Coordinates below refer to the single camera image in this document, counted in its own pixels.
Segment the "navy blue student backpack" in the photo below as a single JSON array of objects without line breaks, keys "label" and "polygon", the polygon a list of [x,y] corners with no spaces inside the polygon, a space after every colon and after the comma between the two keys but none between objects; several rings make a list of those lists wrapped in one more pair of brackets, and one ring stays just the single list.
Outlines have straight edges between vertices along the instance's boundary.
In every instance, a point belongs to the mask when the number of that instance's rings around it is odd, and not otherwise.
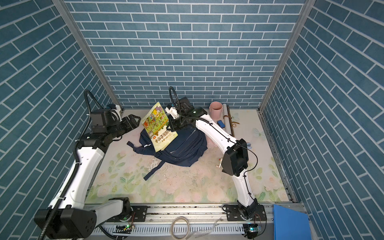
[{"label": "navy blue student backpack", "polygon": [[141,155],[154,156],[161,162],[153,168],[144,180],[148,180],[157,170],[165,163],[169,163],[181,167],[190,167],[204,154],[208,149],[206,135],[193,127],[187,125],[185,128],[176,131],[178,136],[162,151],[155,151],[155,148],[150,140],[148,133],[145,130],[141,131],[139,142],[142,144],[135,147],[133,143],[127,142],[135,153]]}]

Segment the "colourful children's picture book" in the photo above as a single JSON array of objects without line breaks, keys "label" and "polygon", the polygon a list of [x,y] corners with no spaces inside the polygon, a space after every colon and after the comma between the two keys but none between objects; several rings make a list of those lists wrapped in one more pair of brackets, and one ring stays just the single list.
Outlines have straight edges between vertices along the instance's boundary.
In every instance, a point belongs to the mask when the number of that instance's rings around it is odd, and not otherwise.
[{"label": "colourful children's picture book", "polygon": [[167,130],[169,123],[169,118],[159,102],[141,120],[155,152],[163,151],[178,136],[177,132]]}]

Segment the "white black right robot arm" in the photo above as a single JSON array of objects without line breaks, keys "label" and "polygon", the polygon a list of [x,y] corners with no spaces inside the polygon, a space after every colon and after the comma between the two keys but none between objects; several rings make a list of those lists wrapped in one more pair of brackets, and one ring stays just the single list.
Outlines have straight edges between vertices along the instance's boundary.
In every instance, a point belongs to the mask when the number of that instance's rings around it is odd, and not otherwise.
[{"label": "white black right robot arm", "polygon": [[171,103],[166,107],[166,113],[171,117],[167,126],[168,130],[181,130],[189,124],[209,137],[214,144],[223,152],[222,172],[232,177],[237,195],[239,212],[243,219],[250,220],[255,217],[259,203],[252,192],[249,178],[247,176],[249,150],[243,139],[236,139],[223,130],[211,116],[202,108],[195,108],[183,97],[170,97]]}]

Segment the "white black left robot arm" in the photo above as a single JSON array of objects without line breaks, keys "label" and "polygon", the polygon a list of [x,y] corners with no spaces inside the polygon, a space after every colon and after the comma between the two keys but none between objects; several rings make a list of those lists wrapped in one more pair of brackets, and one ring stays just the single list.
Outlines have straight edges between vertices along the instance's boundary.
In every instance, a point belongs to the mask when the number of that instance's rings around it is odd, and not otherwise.
[{"label": "white black left robot arm", "polygon": [[128,222],[133,217],[129,198],[112,198],[98,207],[86,207],[90,186],[109,145],[136,129],[141,118],[122,117],[119,107],[99,109],[88,114],[84,132],[76,140],[75,161],[55,198],[46,209],[38,210],[34,221],[41,228],[39,239],[84,239],[111,218]]}]

